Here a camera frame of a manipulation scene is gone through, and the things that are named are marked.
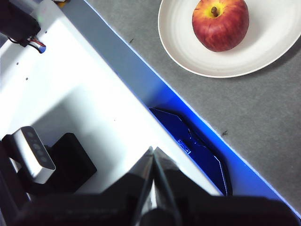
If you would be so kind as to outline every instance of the cable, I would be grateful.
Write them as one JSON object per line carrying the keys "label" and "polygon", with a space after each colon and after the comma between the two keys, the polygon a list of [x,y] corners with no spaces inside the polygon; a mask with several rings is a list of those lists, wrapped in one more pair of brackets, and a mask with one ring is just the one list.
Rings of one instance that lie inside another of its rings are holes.
{"label": "cable", "polygon": [[10,40],[12,43],[14,43],[14,44],[20,44],[18,41],[14,41],[14,40],[12,40],[10,37],[8,37],[8,40]]}
{"label": "cable", "polygon": [[[18,41],[14,41],[14,40],[12,40],[10,37],[8,37],[8,40],[10,40],[10,41],[11,41],[12,43],[14,43],[14,44],[20,44]],[[39,44],[39,45],[42,46],[42,47],[46,47],[42,42],[39,42],[39,41],[37,41],[37,40],[31,40],[31,41],[33,41],[33,42]],[[28,45],[31,46],[31,47],[34,47],[36,50],[38,50],[39,53],[43,53],[38,47],[36,47],[36,46],[34,46],[34,45],[30,44],[30,43],[28,43]]]}
{"label": "cable", "polygon": [[45,47],[44,43],[42,43],[42,42],[40,42],[40,41],[33,40],[33,39],[30,39],[30,41],[33,41],[33,42],[39,44],[40,46],[44,46],[44,47]]}
{"label": "cable", "polygon": [[34,45],[30,44],[30,43],[28,45],[31,46],[31,47],[34,47],[36,50],[38,50],[39,53],[42,53],[41,50],[38,47],[36,47],[36,46],[34,46]]}

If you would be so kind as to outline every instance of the white plate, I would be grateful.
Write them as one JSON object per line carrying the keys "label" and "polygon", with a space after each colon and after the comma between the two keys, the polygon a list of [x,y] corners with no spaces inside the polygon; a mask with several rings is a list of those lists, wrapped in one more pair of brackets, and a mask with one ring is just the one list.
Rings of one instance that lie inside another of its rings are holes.
{"label": "white plate", "polygon": [[162,0],[158,15],[161,42],[186,70],[214,78],[257,71],[281,57],[301,35],[301,0],[245,0],[250,25],[235,48],[215,53],[206,49],[192,28],[199,0]]}

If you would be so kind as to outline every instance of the plate rim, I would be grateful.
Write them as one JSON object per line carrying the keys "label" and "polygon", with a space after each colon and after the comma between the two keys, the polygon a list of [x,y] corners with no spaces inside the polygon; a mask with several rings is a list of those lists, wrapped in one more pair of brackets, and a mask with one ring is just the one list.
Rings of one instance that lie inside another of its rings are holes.
{"label": "plate rim", "polygon": [[159,7],[159,11],[158,11],[158,21],[157,21],[157,24],[158,24],[158,32],[159,32],[159,37],[160,37],[160,41],[161,41],[161,44],[163,45],[166,53],[170,56],[170,58],[172,58],[173,61],[175,61],[180,67],[184,68],[185,70],[191,72],[191,73],[194,73],[194,74],[197,74],[197,75],[200,75],[200,76],[204,76],[204,77],[208,77],[208,78],[216,78],[216,79],[226,79],[226,78],[234,78],[234,77],[239,77],[239,76],[243,76],[243,75],[247,75],[247,74],[251,74],[253,72],[256,72],[256,71],[259,71],[260,69],[270,65],[271,63],[275,62],[276,60],[278,60],[280,57],[282,57],[295,43],[296,41],[301,37],[301,29],[300,29],[300,32],[299,32],[299,35],[297,36],[297,38],[292,42],[291,45],[288,45],[288,48],[286,48],[281,54],[279,54],[276,58],[273,58],[272,60],[270,60],[269,62],[267,62],[266,64],[260,66],[260,67],[256,67],[255,69],[253,70],[250,70],[250,71],[246,71],[246,72],[243,72],[243,73],[239,73],[239,74],[232,74],[232,75],[222,75],[222,76],[217,76],[217,75],[208,75],[208,74],[202,74],[202,73],[198,73],[194,70],[191,70],[187,67],[185,67],[184,65],[182,65],[181,63],[179,63],[170,53],[169,51],[167,50],[163,40],[162,40],[162,37],[161,37],[161,31],[160,31],[160,17],[162,17],[161,15],[161,10],[162,10],[162,4],[163,2],[166,1],[166,0],[161,0],[161,3],[160,3],[160,7]]}

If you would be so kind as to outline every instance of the gray floor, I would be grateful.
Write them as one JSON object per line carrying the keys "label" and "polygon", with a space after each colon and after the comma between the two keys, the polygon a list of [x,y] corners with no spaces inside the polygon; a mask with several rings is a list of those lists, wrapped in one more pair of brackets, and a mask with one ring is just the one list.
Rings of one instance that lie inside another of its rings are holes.
{"label": "gray floor", "polygon": [[211,79],[178,66],[157,28],[161,0],[88,0],[133,48],[301,212],[301,40],[250,75]]}

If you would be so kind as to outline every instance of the red apple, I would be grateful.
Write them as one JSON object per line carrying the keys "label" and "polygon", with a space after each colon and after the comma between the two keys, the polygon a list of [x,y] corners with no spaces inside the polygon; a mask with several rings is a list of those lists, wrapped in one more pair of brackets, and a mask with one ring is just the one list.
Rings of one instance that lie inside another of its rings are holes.
{"label": "red apple", "polygon": [[193,11],[192,27],[209,50],[222,52],[237,46],[249,27],[244,0],[201,0]]}

